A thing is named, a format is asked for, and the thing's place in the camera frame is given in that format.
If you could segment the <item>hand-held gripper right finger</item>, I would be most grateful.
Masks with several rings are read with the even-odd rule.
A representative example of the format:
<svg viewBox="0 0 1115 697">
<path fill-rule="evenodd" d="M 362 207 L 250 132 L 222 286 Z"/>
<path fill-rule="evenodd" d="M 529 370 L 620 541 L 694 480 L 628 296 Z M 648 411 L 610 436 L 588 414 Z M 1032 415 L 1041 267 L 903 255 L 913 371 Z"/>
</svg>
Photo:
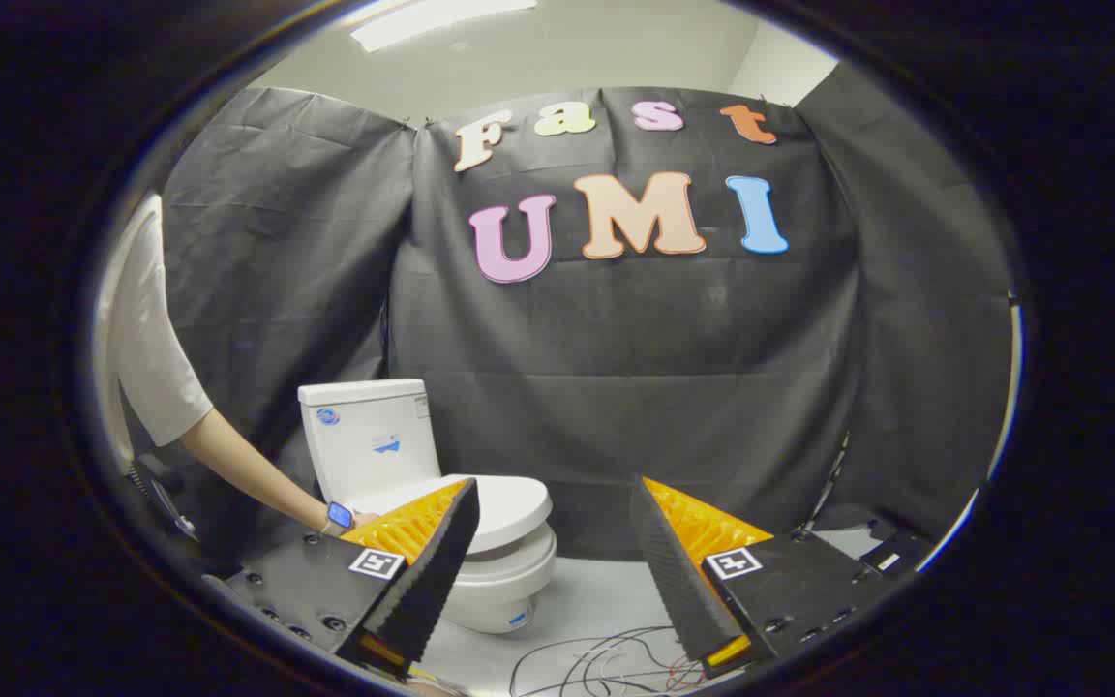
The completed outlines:
<svg viewBox="0 0 1115 697">
<path fill-rule="evenodd" d="M 766 532 L 644 476 L 631 524 L 678 642 L 710 679 L 805 652 L 892 588 L 809 530 Z"/>
</svg>

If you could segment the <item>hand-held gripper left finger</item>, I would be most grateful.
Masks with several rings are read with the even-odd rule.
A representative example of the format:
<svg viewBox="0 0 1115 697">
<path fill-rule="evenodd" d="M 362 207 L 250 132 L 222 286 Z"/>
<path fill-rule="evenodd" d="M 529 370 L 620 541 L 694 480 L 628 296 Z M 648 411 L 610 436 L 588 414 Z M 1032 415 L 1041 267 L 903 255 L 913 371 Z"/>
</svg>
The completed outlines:
<svg viewBox="0 0 1115 697">
<path fill-rule="evenodd" d="M 287 532 L 234 574 L 202 582 L 284 643 L 389 676 L 420 661 L 481 521 L 459 480 L 341 538 Z"/>
</svg>

